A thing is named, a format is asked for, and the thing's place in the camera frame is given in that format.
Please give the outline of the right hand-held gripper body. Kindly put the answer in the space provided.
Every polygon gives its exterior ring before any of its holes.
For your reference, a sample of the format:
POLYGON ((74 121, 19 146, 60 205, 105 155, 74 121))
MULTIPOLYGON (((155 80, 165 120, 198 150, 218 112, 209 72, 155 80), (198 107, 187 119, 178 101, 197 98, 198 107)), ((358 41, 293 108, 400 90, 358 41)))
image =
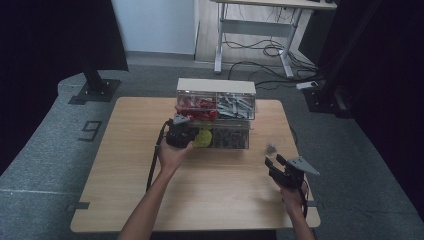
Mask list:
POLYGON ((288 189, 300 188, 304 181, 305 173, 319 175, 309 162, 302 156, 287 160, 287 165, 280 170, 279 177, 271 177, 277 184, 288 189))

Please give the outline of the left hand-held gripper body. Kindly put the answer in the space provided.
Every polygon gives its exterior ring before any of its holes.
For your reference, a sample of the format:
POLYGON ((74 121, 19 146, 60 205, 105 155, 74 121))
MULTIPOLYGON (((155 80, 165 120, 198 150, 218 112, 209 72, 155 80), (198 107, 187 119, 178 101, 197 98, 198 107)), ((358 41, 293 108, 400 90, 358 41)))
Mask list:
POLYGON ((189 117, 175 114, 170 120, 166 142, 175 148, 186 148, 188 143, 195 140, 198 129, 190 124, 189 117))

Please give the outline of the yellow round piece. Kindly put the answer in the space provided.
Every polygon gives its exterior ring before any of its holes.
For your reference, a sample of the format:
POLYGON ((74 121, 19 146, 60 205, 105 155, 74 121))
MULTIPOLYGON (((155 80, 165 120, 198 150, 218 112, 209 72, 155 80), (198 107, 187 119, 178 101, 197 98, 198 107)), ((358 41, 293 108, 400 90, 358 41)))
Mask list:
POLYGON ((208 147, 212 141, 212 133, 210 130, 201 129, 199 133, 196 135, 195 140, 193 141, 193 145, 195 147, 208 147))

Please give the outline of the clear drawer with dark screws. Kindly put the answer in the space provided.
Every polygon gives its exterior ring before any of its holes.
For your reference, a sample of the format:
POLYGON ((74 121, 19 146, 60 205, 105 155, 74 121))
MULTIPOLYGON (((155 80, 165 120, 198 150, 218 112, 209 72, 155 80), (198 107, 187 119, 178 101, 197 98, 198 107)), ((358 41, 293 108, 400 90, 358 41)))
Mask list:
POLYGON ((208 147, 219 149, 248 149, 249 131, 246 129, 212 128, 212 141, 208 147))

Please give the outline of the clear plastic drawer cabinet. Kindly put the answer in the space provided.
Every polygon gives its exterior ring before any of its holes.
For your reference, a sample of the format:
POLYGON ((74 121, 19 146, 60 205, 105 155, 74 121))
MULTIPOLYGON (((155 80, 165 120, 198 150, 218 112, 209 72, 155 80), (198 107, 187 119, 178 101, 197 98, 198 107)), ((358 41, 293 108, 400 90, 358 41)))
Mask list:
MULTIPOLYGON (((256 98, 255 84, 250 81, 180 78, 176 93, 176 101, 177 96, 183 93, 209 94, 215 96, 216 99, 219 93, 239 93, 254 95, 256 98)), ((218 117, 214 120, 191 120, 190 124, 198 129, 198 133, 203 128, 229 128, 246 129, 250 135, 252 121, 221 118, 218 113, 218 117)))

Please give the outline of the person's left hand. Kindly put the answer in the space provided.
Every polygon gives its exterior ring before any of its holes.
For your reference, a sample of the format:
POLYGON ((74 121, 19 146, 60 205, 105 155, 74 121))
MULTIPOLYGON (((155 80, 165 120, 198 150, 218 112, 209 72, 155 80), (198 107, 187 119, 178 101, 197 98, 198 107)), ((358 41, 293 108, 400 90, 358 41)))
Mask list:
POLYGON ((193 143, 189 142, 185 148, 175 148, 168 145, 163 138, 159 145, 159 161, 161 173, 174 174, 181 166, 186 155, 194 148, 193 143))

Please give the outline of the person's right hand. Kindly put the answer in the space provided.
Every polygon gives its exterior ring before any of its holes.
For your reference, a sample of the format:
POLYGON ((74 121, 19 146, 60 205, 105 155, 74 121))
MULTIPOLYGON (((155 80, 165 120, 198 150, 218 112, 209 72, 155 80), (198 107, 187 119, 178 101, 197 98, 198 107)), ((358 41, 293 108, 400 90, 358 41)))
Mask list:
POLYGON ((301 190, 302 192, 299 192, 298 189, 280 187, 282 202, 289 216, 303 216, 303 199, 308 193, 308 186, 306 183, 302 184, 301 190))

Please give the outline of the clear drawer with red parts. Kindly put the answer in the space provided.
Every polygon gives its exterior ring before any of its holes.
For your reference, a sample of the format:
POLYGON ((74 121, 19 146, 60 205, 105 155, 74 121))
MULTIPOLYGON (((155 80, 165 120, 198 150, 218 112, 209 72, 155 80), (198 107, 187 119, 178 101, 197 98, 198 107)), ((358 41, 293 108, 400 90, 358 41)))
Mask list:
POLYGON ((209 94, 183 93, 177 96, 177 113, 190 120, 214 120, 218 117, 216 97, 209 94))

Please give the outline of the clear drawer with grey parts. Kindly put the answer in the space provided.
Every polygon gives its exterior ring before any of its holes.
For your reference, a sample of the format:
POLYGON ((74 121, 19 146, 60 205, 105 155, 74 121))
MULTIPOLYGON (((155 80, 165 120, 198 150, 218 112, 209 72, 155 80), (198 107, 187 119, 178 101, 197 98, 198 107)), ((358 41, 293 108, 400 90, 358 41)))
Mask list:
POLYGON ((250 94, 219 93, 216 109, 221 118, 254 120, 256 98, 250 94))

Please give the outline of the black curtain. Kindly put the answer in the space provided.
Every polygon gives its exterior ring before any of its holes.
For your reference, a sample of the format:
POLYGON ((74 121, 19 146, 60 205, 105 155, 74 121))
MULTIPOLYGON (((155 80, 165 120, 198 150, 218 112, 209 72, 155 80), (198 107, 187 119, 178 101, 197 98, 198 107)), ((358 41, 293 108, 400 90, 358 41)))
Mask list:
POLYGON ((86 68, 128 69, 112 0, 0 0, 0 175, 86 68))
MULTIPOLYGON (((335 10, 315 10, 299 49, 318 68, 334 56, 335 10)), ((382 0, 369 21, 342 87, 350 114, 424 217, 424 0, 382 0)))

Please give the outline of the black metal frame stand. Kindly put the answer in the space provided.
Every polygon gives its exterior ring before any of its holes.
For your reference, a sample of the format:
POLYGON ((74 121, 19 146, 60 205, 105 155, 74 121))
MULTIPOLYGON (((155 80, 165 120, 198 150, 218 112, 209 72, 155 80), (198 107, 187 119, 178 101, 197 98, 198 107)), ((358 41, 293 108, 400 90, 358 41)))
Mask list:
POLYGON ((334 56, 321 67, 325 84, 319 89, 303 90, 303 94, 310 112, 334 114, 339 118, 350 119, 351 100, 349 92, 342 87, 342 70, 347 69, 354 47, 382 0, 340 1, 333 24, 337 29, 331 35, 333 42, 330 44, 334 56))

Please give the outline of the black stand with base plate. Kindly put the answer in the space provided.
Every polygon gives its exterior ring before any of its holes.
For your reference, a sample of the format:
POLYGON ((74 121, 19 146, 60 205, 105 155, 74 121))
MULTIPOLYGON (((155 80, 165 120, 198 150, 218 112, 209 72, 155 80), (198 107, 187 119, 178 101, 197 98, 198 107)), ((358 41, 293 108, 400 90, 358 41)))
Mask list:
POLYGON ((86 79, 77 95, 69 100, 72 105, 85 105, 87 102, 110 102, 120 85, 116 79, 102 79, 98 71, 89 63, 83 62, 82 73, 86 79))

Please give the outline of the white metal frame desk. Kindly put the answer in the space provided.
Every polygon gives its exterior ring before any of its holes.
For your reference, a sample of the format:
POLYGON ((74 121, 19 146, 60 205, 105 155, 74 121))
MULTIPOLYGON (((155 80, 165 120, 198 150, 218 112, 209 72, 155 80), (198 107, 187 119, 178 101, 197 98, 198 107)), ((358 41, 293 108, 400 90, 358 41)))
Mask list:
POLYGON ((215 50, 214 73, 222 72, 222 45, 223 34, 241 34, 255 36, 282 37, 286 39, 284 49, 280 51, 285 75, 293 78, 290 66, 289 50, 292 45, 298 23, 304 9, 309 10, 335 10, 337 4, 333 0, 211 0, 218 4, 218 41, 215 50), (282 7, 294 10, 294 19, 290 24, 257 22, 247 20, 231 20, 225 17, 228 4, 241 4, 252 6, 282 7))

